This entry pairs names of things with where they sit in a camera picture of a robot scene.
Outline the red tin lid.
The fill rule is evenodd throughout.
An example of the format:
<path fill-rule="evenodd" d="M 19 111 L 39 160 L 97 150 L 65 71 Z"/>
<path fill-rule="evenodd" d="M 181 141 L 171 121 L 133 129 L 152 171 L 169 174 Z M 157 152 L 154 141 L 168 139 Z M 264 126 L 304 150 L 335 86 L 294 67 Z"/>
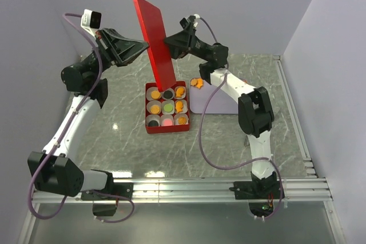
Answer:
<path fill-rule="evenodd" d="M 166 38 L 161 11 L 146 0 L 133 0 L 144 41 L 149 44 L 148 56 L 159 91 L 176 84 L 174 67 Z"/>

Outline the orange round cookie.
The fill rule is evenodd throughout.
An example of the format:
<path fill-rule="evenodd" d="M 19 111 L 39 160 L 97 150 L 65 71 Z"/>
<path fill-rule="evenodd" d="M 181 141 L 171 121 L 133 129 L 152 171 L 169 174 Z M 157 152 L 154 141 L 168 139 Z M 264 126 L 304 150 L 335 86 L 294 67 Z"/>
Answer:
<path fill-rule="evenodd" d="M 161 98 L 161 93 L 158 90 L 152 90 L 150 96 L 152 100 L 158 100 Z"/>
<path fill-rule="evenodd" d="M 161 112 L 161 107 L 159 105 L 151 105 L 149 109 L 151 114 L 159 114 Z"/>

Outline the green round cookie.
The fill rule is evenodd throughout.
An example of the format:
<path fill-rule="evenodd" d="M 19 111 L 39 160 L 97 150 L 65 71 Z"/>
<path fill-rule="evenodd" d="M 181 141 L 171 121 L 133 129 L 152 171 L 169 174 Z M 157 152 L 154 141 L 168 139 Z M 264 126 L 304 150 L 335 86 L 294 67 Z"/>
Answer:
<path fill-rule="evenodd" d="M 165 113 L 171 113 L 174 112 L 174 106 L 171 103 L 167 103 L 163 106 L 163 111 Z"/>

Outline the red cookie tin box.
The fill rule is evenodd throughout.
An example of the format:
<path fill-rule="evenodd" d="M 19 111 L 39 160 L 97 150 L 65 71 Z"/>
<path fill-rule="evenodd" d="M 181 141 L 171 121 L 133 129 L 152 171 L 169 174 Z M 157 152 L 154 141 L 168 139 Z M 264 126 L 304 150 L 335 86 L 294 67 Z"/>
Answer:
<path fill-rule="evenodd" d="M 153 82 L 145 85 L 145 128 L 148 134 L 190 129 L 188 88 L 184 81 L 165 91 L 159 91 Z"/>

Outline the orange swirl cookie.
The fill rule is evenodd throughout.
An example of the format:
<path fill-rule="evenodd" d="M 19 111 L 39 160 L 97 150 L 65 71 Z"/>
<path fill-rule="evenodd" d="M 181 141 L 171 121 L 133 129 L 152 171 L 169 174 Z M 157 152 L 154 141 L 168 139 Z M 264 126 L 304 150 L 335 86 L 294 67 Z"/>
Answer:
<path fill-rule="evenodd" d="M 186 125 L 187 124 L 187 118 L 186 117 L 178 117 L 177 123 L 178 125 Z"/>

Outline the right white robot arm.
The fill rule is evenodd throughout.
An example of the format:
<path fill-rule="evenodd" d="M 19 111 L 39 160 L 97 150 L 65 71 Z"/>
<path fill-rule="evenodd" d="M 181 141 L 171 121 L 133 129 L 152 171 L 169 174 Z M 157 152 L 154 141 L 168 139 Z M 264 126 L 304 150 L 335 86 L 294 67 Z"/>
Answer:
<path fill-rule="evenodd" d="M 238 124 L 249 140 L 251 160 L 232 166 L 232 169 L 251 165 L 252 198 L 269 198 L 275 192 L 283 198 L 284 189 L 279 168 L 272 160 L 270 134 L 275 120 L 269 94 L 264 87 L 245 83 L 229 71 L 228 47 L 215 41 L 210 45 L 196 36 L 201 17 L 191 15 L 180 20 L 182 31 L 164 39 L 173 59 L 190 54 L 204 60 L 199 65 L 200 77 L 223 91 L 237 104 Z"/>

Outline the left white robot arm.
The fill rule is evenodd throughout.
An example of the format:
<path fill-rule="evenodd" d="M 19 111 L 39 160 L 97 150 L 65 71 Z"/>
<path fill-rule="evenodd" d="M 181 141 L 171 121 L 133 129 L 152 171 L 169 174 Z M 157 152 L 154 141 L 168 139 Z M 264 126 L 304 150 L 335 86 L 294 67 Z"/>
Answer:
<path fill-rule="evenodd" d="M 83 61 L 65 67 L 61 79 L 74 94 L 71 107 L 51 141 L 27 160 L 32 175 L 31 188 L 67 197 L 83 191 L 95 191 L 101 199 L 114 195 L 110 172 L 81 170 L 74 162 L 82 137 L 108 97 L 108 81 L 101 73 L 111 66 L 131 64 L 148 43 L 128 39 L 114 29 L 96 31 L 93 50 Z"/>

